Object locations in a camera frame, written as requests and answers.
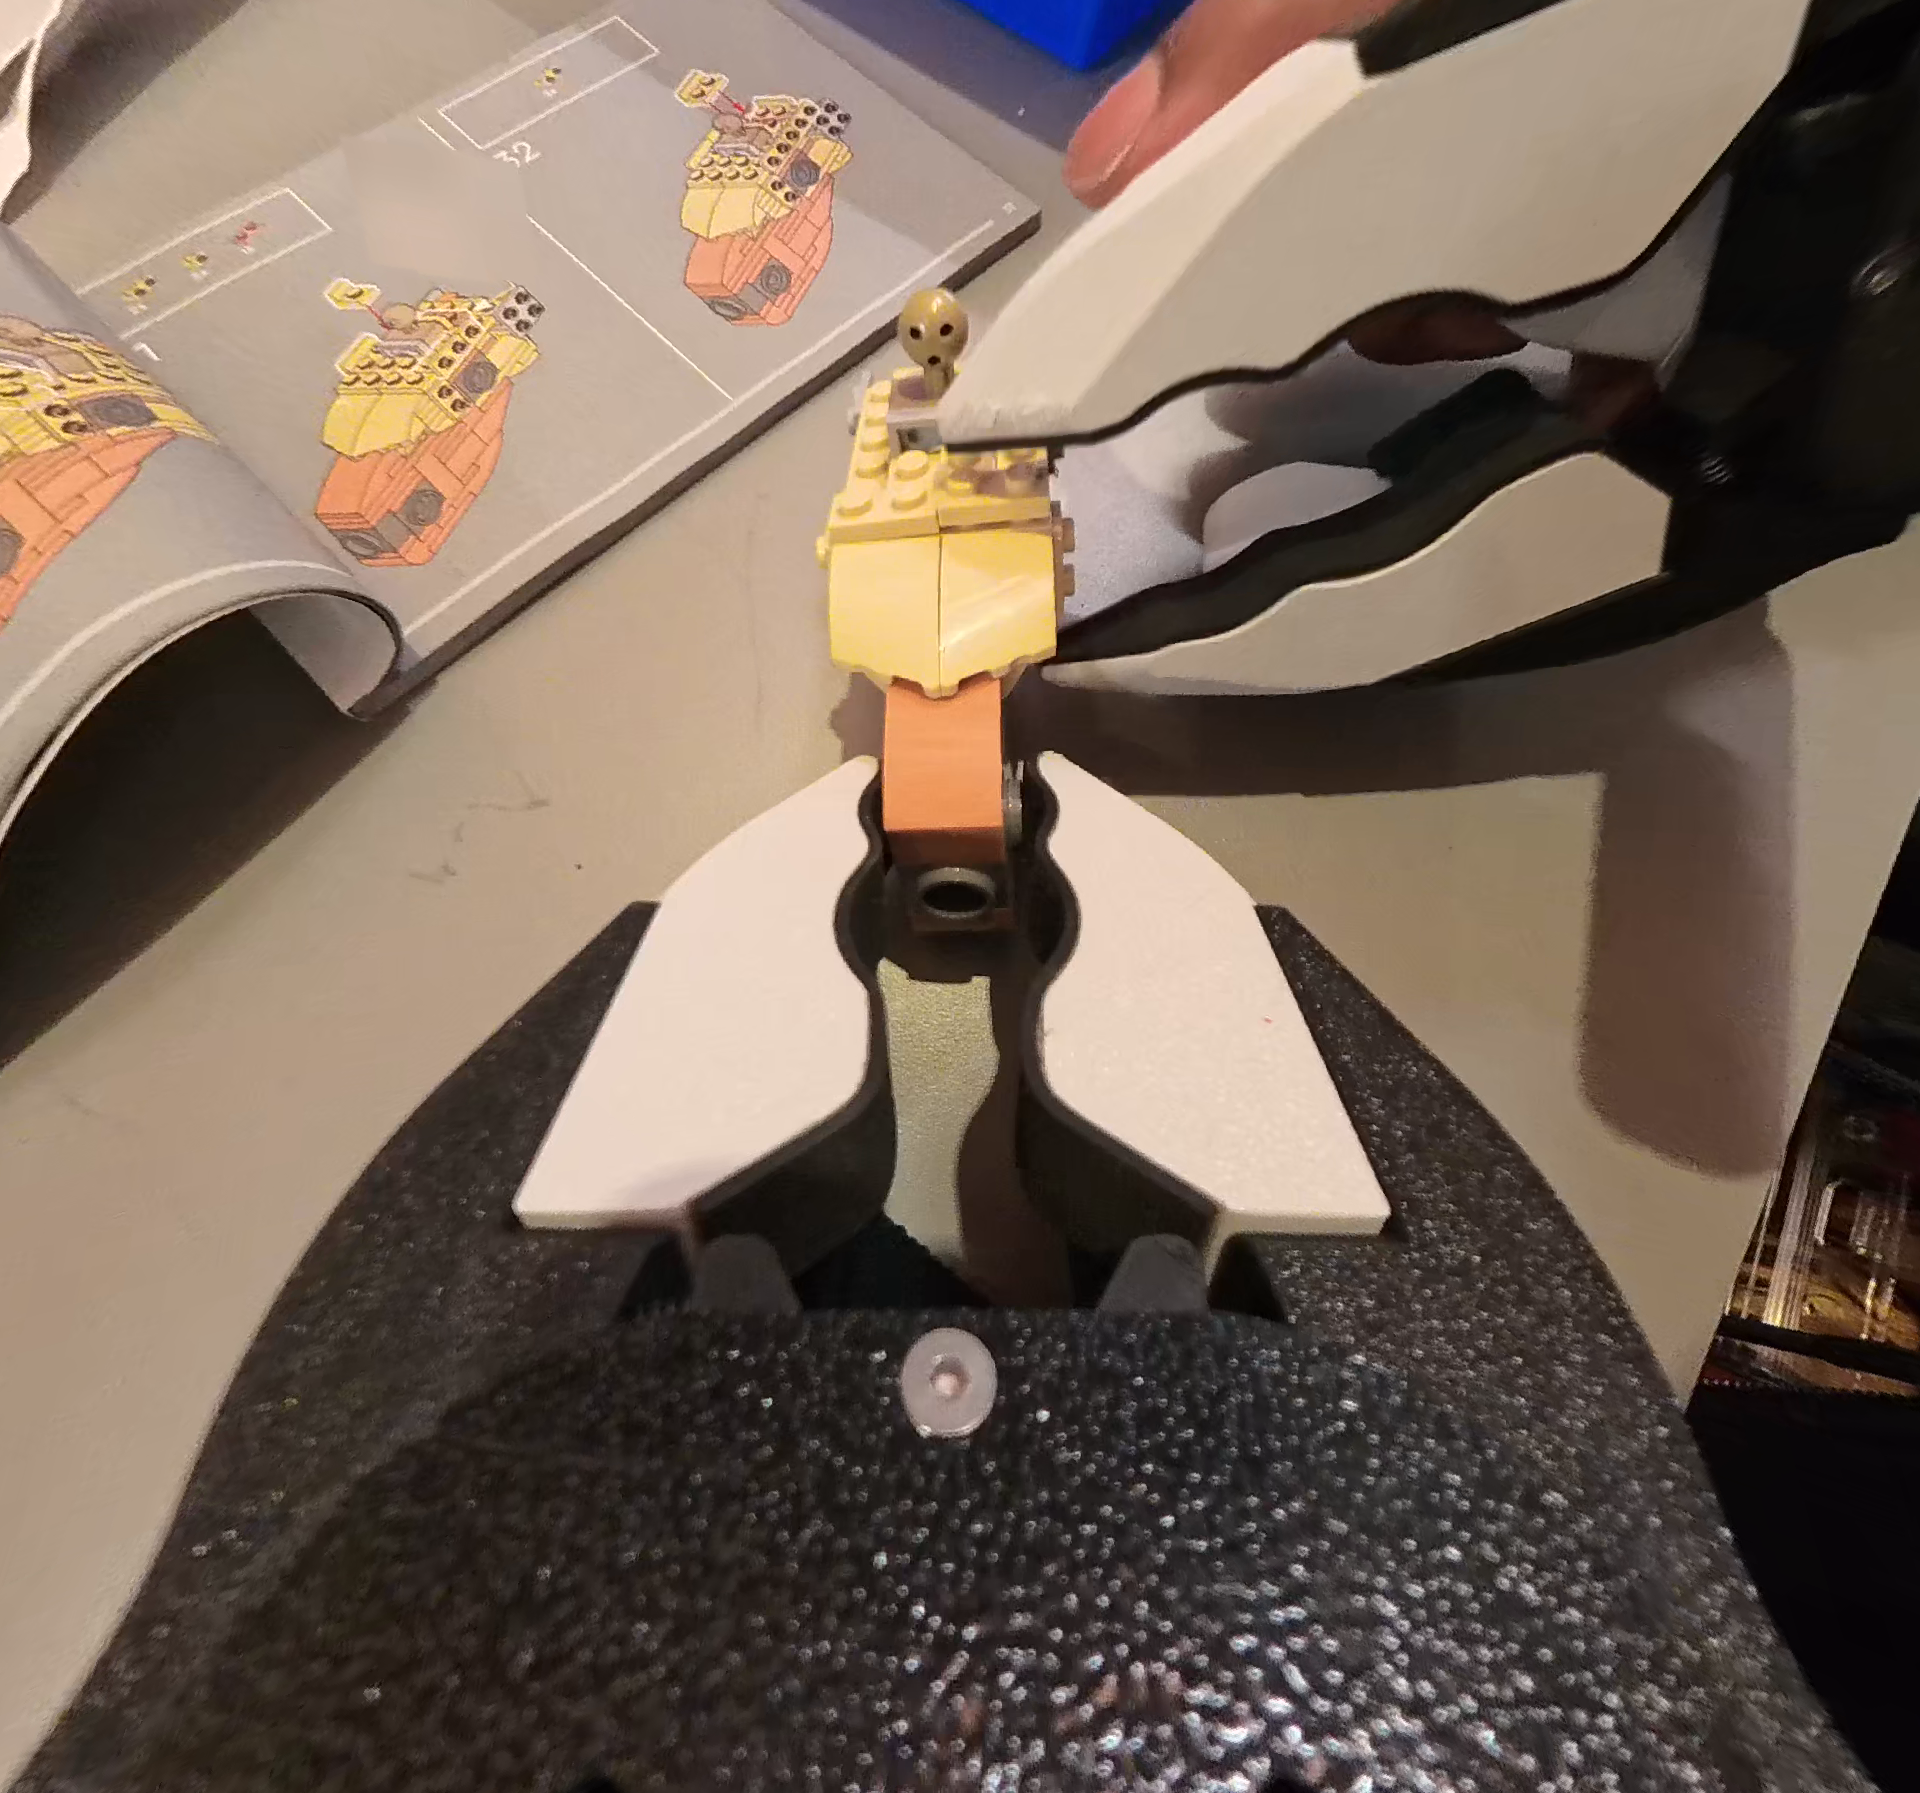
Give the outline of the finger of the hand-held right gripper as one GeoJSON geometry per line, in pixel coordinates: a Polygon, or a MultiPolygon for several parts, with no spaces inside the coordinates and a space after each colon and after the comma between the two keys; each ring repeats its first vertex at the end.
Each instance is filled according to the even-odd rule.
{"type": "Polygon", "coordinates": [[[1054,687],[1147,699],[1355,693],[1664,564],[1668,494],[1525,378],[1475,378],[1384,442],[1379,493],[1065,629],[1054,687]]]}
{"type": "Polygon", "coordinates": [[[1604,287],[1786,78],[1813,0],[1558,0],[1384,63],[1320,38],[1080,224],[946,397],[954,450],[1077,444],[1420,294],[1604,287]]]}

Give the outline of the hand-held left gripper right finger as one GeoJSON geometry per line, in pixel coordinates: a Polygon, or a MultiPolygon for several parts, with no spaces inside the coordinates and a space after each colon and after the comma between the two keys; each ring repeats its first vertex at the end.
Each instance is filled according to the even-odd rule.
{"type": "Polygon", "coordinates": [[[1020,1176],[1065,1237],[1375,1237],[1388,1198],[1260,911],[1059,752],[1030,769],[1020,1176]]]}

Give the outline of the tan and brown brick model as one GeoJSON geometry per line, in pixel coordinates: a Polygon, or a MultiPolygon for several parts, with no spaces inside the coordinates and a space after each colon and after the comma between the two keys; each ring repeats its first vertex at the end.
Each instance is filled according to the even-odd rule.
{"type": "Polygon", "coordinates": [[[1042,444],[941,439],[959,297],[914,293],[896,341],[907,362],[861,388],[817,536],[828,657],[881,693],[878,828],[904,915],[928,936],[1004,933],[1023,842],[1004,694],[1059,651],[1074,533],[1042,444]]]}

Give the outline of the grey instruction booklet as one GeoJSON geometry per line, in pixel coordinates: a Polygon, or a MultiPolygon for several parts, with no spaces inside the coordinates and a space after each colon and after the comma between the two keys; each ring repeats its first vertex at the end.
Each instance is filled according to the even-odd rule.
{"type": "Polygon", "coordinates": [[[765,0],[615,0],[93,277],[2,226],[2,828],[228,614],[412,699],[1036,226],[765,0]]]}

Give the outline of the grey desk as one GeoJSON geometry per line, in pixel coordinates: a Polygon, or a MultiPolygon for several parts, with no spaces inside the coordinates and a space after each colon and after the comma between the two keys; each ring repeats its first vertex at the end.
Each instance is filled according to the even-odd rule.
{"type": "MultiPolygon", "coordinates": [[[[36,123],[93,277],[612,0],[245,0],[36,123]]],[[[1077,220],[1098,98],[947,0],[771,0],[1077,220]]],[[[869,742],[810,536],[847,391],[385,724],[254,620],[135,673],[2,845],[2,1779],[82,1682],[226,1377],[382,1142],[627,905],[869,742]]],[[[1917,805],[1917,533],[1710,629],[1446,693],[1047,694],[1042,746],[1287,906],[1558,1191],[1689,1392],[1917,805]]]]}

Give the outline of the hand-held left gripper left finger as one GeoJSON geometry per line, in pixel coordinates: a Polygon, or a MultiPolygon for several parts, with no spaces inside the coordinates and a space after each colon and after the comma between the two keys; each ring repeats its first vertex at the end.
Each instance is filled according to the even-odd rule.
{"type": "Polygon", "coordinates": [[[850,1234],[878,1213],[875,776],[850,757],[658,899],[519,1182],[525,1228],[850,1234]]]}

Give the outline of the person's dark clothing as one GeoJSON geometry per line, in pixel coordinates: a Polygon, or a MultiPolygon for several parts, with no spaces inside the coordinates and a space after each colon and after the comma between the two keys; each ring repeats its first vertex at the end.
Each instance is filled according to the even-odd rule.
{"type": "Polygon", "coordinates": [[[1917,1786],[1917,833],[1688,1407],[1742,1561],[1880,1789],[1917,1786]]]}

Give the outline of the person's right hand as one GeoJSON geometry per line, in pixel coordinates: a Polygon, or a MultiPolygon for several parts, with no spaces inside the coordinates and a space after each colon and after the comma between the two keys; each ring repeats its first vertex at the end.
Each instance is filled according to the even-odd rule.
{"type": "Polygon", "coordinates": [[[1090,208],[1212,120],[1282,56],[1354,38],[1400,0],[1196,0],[1077,124],[1065,181],[1090,208]]]}

